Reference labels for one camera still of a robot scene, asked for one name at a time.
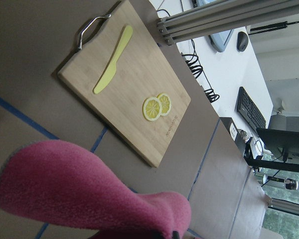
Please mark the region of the black computer keyboard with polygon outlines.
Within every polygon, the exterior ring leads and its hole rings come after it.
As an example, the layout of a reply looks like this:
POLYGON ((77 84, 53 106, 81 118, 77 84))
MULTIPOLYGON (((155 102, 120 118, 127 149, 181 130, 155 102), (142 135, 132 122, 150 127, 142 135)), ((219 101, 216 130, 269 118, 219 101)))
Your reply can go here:
POLYGON ((238 91, 237 112, 253 130, 266 127, 265 118, 243 87, 238 91))

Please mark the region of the black computer mouse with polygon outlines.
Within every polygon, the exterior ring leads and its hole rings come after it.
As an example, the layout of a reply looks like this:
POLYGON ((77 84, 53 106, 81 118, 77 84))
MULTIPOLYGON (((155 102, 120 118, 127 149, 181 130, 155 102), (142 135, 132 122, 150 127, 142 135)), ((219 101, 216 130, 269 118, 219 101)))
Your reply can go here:
POLYGON ((239 52, 244 52, 249 44, 249 38, 247 33, 240 31, 237 35, 237 50, 239 52))

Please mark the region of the pink grey cleaning cloth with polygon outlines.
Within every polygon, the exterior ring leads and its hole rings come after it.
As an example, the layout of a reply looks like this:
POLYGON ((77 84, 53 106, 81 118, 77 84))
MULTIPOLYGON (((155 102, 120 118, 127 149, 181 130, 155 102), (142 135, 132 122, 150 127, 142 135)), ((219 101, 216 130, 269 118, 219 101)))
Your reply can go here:
POLYGON ((177 192, 129 189, 95 154, 61 140, 21 147, 0 170, 0 208, 97 239, 180 239, 191 207, 177 192))

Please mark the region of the aluminium frame post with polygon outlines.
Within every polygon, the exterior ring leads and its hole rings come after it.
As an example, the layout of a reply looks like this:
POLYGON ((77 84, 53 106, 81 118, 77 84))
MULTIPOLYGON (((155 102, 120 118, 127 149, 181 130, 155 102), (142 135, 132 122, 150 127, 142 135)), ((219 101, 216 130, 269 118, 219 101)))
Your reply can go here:
POLYGON ((157 29, 168 45, 299 14, 299 0, 217 0, 162 18, 157 29))

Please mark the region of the black monitor stand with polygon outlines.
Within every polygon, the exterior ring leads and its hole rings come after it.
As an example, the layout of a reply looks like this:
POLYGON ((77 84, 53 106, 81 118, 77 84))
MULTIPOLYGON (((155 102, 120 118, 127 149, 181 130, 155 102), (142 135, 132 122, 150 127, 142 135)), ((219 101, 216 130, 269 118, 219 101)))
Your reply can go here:
POLYGON ((299 173, 299 132, 257 128, 257 133, 265 148, 282 162, 255 159, 249 153, 244 156, 248 165, 299 173))

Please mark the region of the lemon slice near logo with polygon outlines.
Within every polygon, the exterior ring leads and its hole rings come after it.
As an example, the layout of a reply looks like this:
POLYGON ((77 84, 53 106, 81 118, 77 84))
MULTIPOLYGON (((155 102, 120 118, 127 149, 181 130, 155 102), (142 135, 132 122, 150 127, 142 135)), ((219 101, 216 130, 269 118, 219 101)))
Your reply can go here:
POLYGON ((167 116, 171 110, 171 99, 167 93, 160 93, 157 98, 161 103, 161 115, 167 116))

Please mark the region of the lemon slice near knife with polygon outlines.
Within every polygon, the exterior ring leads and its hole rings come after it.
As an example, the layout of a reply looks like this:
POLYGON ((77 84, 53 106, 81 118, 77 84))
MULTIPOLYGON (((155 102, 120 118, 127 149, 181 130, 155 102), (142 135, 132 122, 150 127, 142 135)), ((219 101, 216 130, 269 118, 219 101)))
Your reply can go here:
POLYGON ((148 121, 155 121, 161 116, 161 102, 156 97, 149 97, 143 102, 143 116, 148 121))

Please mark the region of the bamboo cutting board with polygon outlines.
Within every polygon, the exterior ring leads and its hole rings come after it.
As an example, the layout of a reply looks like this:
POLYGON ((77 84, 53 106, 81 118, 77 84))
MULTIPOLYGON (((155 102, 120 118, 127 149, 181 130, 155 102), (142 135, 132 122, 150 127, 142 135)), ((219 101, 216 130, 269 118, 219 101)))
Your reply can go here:
POLYGON ((149 165, 160 165, 191 99, 129 1, 115 8, 97 35, 73 55, 58 75, 149 165), (116 73, 109 85, 95 94, 93 89, 127 25, 133 34, 118 59, 116 73), (144 101, 160 93, 171 99, 169 114, 155 121, 146 120, 144 101))

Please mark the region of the yellow plastic knife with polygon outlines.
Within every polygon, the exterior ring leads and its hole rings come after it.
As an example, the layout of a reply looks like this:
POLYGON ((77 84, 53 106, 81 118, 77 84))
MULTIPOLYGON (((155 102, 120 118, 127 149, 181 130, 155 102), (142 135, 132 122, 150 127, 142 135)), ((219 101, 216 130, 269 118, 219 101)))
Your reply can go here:
POLYGON ((107 65, 105 71, 103 72, 102 76, 100 77, 99 81, 97 82, 97 84, 95 85, 95 87, 93 89, 94 94, 98 94, 98 93, 102 92, 109 85, 109 83, 115 76, 116 70, 117 70, 117 62, 118 62, 122 52, 128 45, 132 35, 133 35, 133 28, 130 25, 126 25, 123 28, 121 37, 120 37, 120 39, 117 43, 117 46, 111 56, 111 59, 108 62, 108 65, 107 65))

